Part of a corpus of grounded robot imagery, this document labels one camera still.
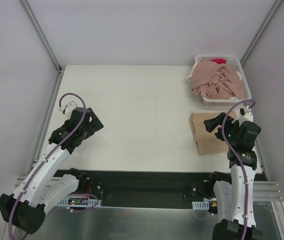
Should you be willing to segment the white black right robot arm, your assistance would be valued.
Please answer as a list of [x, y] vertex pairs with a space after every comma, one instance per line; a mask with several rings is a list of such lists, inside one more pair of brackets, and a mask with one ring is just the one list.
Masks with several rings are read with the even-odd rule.
[[240, 110], [238, 119], [221, 113], [204, 121], [207, 132], [217, 130], [215, 136], [228, 145], [230, 177], [219, 172], [207, 184], [207, 192], [217, 200], [218, 223], [214, 226], [214, 240], [261, 240], [253, 213], [253, 183], [257, 168], [254, 142], [261, 131], [250, 111]]

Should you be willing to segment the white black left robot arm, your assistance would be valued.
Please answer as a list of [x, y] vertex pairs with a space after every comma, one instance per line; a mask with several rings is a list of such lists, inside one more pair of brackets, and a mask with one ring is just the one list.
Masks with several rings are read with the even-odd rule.
[[76, 107], [64, 124], [52, 132], [41, 159], [23, 182], [10, 195], [0, 196], [0, 212], [9, 226], [34, 234], [43, 224], [48, 212], [68, 194], [92, 196], [87, 175], [71, 168], [51, 187], [47, 184], [58, 167], [75, 148], [103, 128], [94, 111]]

